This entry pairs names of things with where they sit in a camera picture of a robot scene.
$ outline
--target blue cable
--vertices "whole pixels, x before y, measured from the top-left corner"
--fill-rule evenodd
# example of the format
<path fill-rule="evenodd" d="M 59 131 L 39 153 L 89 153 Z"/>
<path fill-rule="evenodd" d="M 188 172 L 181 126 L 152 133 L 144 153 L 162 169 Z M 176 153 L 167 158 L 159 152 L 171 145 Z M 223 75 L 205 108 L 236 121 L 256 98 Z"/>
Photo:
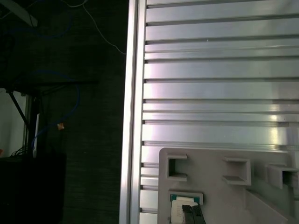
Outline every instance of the blue cable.
<path fill-rule="evenodd" d="M 11 29 L 7 32 L 5 32 L 4 34 L 14 34 L 14 33 L 17 33 L 17 32 L 30 32 L 30 33 L 34 33 L 35 35 L 41 37 L 41 38 L 44 38 L 44 39 L 53 39 L 53 38 L 57 38 L 57 37 L 61 37 L 63 36 L 64 34 L 66 34 L 72 27 L 72 23 L 73 23 L 73 18 L 72 18 L 72 15 L 71 13 L 68 13 L 69 14 L 69 18 L 70 18 L 70 22 L 69 22 L 69 25 L 68 27 L 66 28 L 65 31 L 63 31 L 62 33 L 60 34 L 56 34 L 56 35 L 50 35 L 50 36 L 47 36 L 47 35 L 42 35 L 40 34 L 36 29 L 33 29 L 33 28 L 15 28 L 15 29 Z"/>
<path fill-rule="evenodd" d="M 61 74 L 57 71 L 52 71 L 52 70 L 36 70 L 32 73 L 30 73 L 30 75 L 36 75 L 36 74 L 39 74 L 39 73 L 46 73 L 46 74 L 54 74 L 54 75 L 58 75 L 60 77 L 63 77 L 69 81 L 74 81 L 73 79 L 71 79 L 70 77 L 68 77 L 67 75 L 64 75 L 64 74 Z M 77 84 L 75 84 L 75 87 L 76 87 L 76 90 L 77 90 L 77 101 L 76 101 L 76 105 L 73 107 L 73 109 L 67 113 L 66 115 L 64 115 L 61 119 L 57 120 L 56 122 L 54 123 L 51 123 L 49 125 L 47 125 L 46 127 L 44 127 L 41 131 L 39 131 L 37 133 L 37 135 L 33 138 L 32 142 L 31 142 L 31 148 L 34 149 L 34 142 L 35 140 L 37 139 L 38 136 L 40 136 L 41 134 L 43 134 L 44 132 L 46 132 L 48 129 L 50 129 L 51 127 L 53 126 L 57 126 L 57 124 L 63 122 L 64 120 L 66 120 L 68 117 L 70 117 L 74 112 L 75 110 L 78 108 L 79 106 L 79 102 L 80 102 L 80 89 L 79 89 L 79 86 Z"/>

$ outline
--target black cable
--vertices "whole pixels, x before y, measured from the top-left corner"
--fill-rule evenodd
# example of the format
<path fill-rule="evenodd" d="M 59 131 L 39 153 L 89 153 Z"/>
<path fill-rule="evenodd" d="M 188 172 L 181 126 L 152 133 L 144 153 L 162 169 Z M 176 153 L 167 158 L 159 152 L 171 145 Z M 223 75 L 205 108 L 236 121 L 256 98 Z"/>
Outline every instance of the black cable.
<path fill-rule="evenodd" d="M 20 149 L 18 149 L 17 151 L 14 151 L 11 156 L 18 156 L 18 155 L 22 155 L 25 153 L 25 149 L 28 148 L 28 146 L 22 146 Z"/>

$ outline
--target aluminum panel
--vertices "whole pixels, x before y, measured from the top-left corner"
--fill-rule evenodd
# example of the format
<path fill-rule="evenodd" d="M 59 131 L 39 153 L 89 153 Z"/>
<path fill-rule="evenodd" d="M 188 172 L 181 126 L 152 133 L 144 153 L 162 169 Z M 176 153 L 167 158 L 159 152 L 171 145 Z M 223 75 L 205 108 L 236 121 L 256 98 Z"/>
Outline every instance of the aluminum panel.
<path fill-rule="evenodd" d="M 147 9 L 147 22 L 212 20 L 228 18 L 290 15 L 299 12 L 297 0 L 233 2 Z"/>
<path fill-rule="evenodd" d="M 247 112 L 247 113 L 264 113 L 264 112 L 299 112 L 298 104 L 269 104 L 262 102 L 253 103 L 145 103 L 143 110 L 147 112 Z"/>
<path fill-rule="evenodd" d="M 158 191 L 140 190 L 140 208 L 158 209 Z"/>
<path fill-rule="evenodd" d="M 145 176 L 159 176 L 159 169 L 158 168 L 147 168 L 147 167 L 141 167 L 141 175 Z"/>
<path fill-rule="evenodd" d="M 158 216 L 157 214 L 140 213 L 139 219 L 142 224 L 157 224 Z"/>
<path fill-rule="evenodd" d="M 297 127 L 143 125 L 143 141 L 298 145 Z"/>
<path fill-rule="evenodd" d="M 145 79 L 299 77 L 299 60 L 148 63 Z"/>
<path fill-rule="evenodd" d="M 141 162 L 159 163 L 159 152 L 161 147 L 142 146 Z"/>
<path fill-rule="evenodd" d="M 144 99 L 298 99 L 298 82 L 150 83 Z"/>
<path fill-rule="evenodd" d="M 146 53 L 182 52 L 198 50 L 233 50 L 233 49 L 283 49 L 298 48 L 299 39 L 269 39 L 244 41 L 204 41 L 158 43 L 145 45 Z"/>
<path fill-rule="evenodd" d="M 207 50 L 193 52 L 147 53 L 146 60 L 153 59 L 217 59 L 217 58 L 260 58 L 299 56 L 299 48 L 294 49 L 240 49 L 240 50 Z"/>
<path fill-rule="evenodd" d="M 299 18 L 146 27 L 146 41 L 298 35 Z"/>
<path fill-rule="evenodd" d="M 147 0 L 147 5 L 160 5 L 160 4 L 187 4 L 187 3 L 209 3 L 215 0 Z"/>
<path fill-rule="evenodd" d="M 299 122 L 299 114 L 145 112 L 143 120 Z"/>
<path fill-rule="evenodd" d="M 142 176 L 140 179 L 140 184 L 145 186 L 158 186 L 159 178 L 152 176 Z"/>

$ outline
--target white wall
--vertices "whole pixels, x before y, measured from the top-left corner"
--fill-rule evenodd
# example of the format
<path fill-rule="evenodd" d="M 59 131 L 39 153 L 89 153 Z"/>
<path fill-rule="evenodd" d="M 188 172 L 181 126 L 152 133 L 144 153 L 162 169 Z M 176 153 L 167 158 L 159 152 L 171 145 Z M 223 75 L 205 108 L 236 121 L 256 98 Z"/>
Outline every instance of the white wall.
<path fill-rule="evenodd" d="M 23 113 L 26 108 L 26 97 L 14 92 Z M 11 98 L 4 89 L 0 89 L 0 149 L 4 152 L 1 157 L 10 156 L 23 144 L 24 122 Z"/>

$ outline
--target metal leg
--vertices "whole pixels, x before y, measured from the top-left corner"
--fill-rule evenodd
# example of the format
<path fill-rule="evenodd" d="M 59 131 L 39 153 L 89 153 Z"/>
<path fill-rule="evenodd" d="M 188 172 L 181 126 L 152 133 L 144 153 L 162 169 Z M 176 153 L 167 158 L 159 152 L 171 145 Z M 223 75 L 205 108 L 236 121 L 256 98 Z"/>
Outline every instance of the metal leg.
<path fill-rule="evenodd" d="M 12 13 L 22 19 L 25 23 L 33 27 L 37 27 L 37 19 L 30 15 L 26 9 L 12 0 L 0 0 L 0 4 L 4 5 Z"/>
<path fill-rule="evenodd" d="M 15 99 L 15 97 L 14 97 L 14 95 L 13 95 L 13 92 L 12 92 L 12 91 L 6 91 L 6 92 L 9 94 L 9 96 L 10 96 L 10 98 L 12 99 L 12 101 L 13 101 L 15 107 L 17 108 L 17 110 L 18 110 L 20 116 L 22 117 L 22 119 L 23 119 L 23 121 L 24 121 L 26 127 L 29 129 L 29 122 L 27 121 L 27 119 L 26 119 L 26 117 L 25 117 L 25 115 L 24 115 L 22 109 L 20 108 L 20 106 L 19 106 L 19 104 L 18 104 L 18 101 Z"/>

